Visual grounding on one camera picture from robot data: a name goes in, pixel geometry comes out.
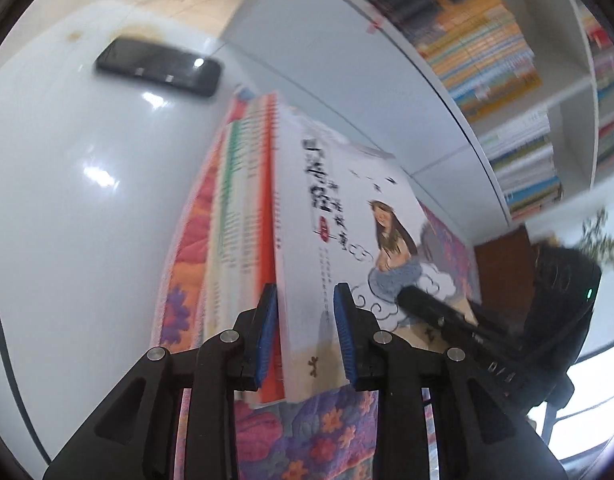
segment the white cabinet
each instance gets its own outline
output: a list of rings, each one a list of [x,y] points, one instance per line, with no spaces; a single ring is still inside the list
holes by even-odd
[[[254,0],[224,39],[327,103],[414,173],[467,144],[430,82],[347,0]]]
[[[503,207],[493,191],[495,180],[479,166],[480,159],[468,146],[413,175],[474,245],[507,229],[505,218],[495,214]]]

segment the brown stain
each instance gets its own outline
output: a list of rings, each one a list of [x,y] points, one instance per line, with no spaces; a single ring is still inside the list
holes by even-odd
[[[75,43],[82,38],[82,30],[75,30],[67,35],[67,41]]]
[[[125,27],[115,30],[110,35],[110,41],[116,40],[119,36],[124,38],[134,38],[135,40],[163,41],[164,35],[161,29],[151,23],[131,23]]]

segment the wooden surface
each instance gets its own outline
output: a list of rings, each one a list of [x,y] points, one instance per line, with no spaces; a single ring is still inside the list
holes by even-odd
[[[482,305],[522,331],[533,300],[536,251],[524,226],[475,248]]]

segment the black device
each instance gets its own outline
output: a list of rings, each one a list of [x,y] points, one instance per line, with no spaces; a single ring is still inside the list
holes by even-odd
[[[203,97],[216,93],[223,71],[222,65],[211,57],[122,36],[103,50],[95,66],[98,70],[149,79]]]
[[[602,271],[578,250],[543,245],[536,258],[534,297],[523,332],[510,333],[482,305],[469,301],[478,326],[415,286],[401,290],[398,306],[440,331],[490,374],[522,414],[547,401],[564,408],[574,393],[567,370],[589,330]]]
[[[560,463],[462,350],[413,348],[357,308],[339,283],[334,313],[345,372],[378,390],[375,480],[429,480],[422,388],[429,388],[441,480],[565,480]],[[183,388],[192,388],[185,480],[238,480],[234,390],[256,390],[269,367],[276,286],[200,348],[150,349],[50,463],[44,480],[168,480]]]

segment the black cable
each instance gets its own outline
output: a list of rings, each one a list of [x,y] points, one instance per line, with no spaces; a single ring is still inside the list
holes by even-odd
[[[1,315],[0,315],[0,353],[1,353],[1,361],[2,367],[5,370],[5,375],[7,376],[7,382],[10,384],[10,390],[12,391],[12,396],[14,397],[14,402],[16,402],[16,406],[18,407],[18,412],[20,413],[23,422],[25,423],[25,427],[30,433],[31,440],[33,440],[38,452],[43,457],[43,460],[47,462],[49,465],[52,462],[52,459],[49,458],[49,454],[43,447],[38,434],[36,433],[36,429],[31,422],[30,414],[25,407],[25,403],[20,395],[20,390],[18,389],[18,383],[16,382],[16,377],[14,375],[14,369],[12,368],[12,360],[10,359],[10,353],[7,349],[7,341],[5,340],[5,332],[2,329]]]

